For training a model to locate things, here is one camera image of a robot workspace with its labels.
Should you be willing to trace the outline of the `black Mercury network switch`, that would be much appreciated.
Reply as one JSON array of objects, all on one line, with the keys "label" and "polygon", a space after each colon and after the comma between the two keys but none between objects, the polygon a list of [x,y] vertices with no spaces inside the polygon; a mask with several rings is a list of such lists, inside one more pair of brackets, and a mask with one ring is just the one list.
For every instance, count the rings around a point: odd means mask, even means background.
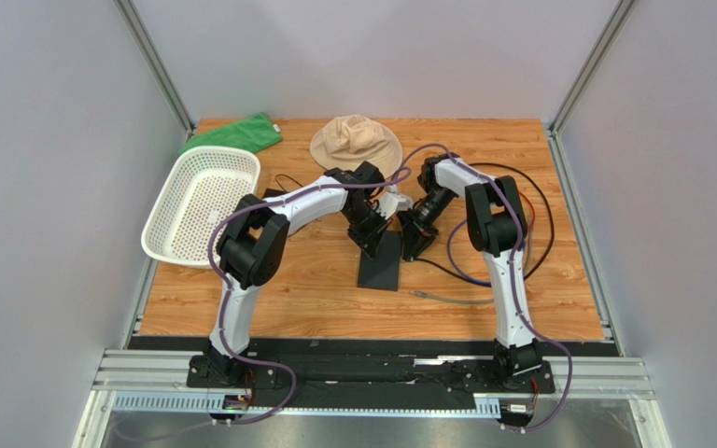
[{"label": "black Mercury network switch", "polygon": [[361,254],[357,287],[397,291],[400,284],[401,252],[401,233],[386,231],[374,259]]}]

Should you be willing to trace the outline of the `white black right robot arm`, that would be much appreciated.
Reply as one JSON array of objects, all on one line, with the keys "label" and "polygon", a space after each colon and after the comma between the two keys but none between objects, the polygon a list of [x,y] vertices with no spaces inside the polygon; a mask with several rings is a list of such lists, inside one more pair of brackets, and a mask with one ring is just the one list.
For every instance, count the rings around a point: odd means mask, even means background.
[{"label": "white black right robot arm", "polygon": [[542,354],[527,308],[527,220],[515,180],[486,175],[448,153],[425,159],[417,181],[426,195],[398,213],[402,259],[413,261],[432,245],[439,234],[435,221],[455,198],[462,198],[471,245],[485,261],[493,290],[494,378],[507,390],[529,385],[541,368]]}]

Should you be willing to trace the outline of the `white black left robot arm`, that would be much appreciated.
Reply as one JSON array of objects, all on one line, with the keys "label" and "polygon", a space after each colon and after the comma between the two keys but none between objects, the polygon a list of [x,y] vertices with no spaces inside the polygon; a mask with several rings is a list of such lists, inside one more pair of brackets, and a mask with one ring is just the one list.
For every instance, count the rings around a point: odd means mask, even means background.
[{"label": "white black left robot arm", "polygon": [[354,171],[331,169],[315,182],[268,200],[247,194],[216,226],[208,243],[210,266],[222,280],[218,317],[207,348],[190,360],[191,387],[247,384],[250,326],[264,285],[280,268],[288,237],[326,215],[341,213],[348,235],[372,258],[396,210],[382,200],[399,179],[385,180],[364,162]]}]

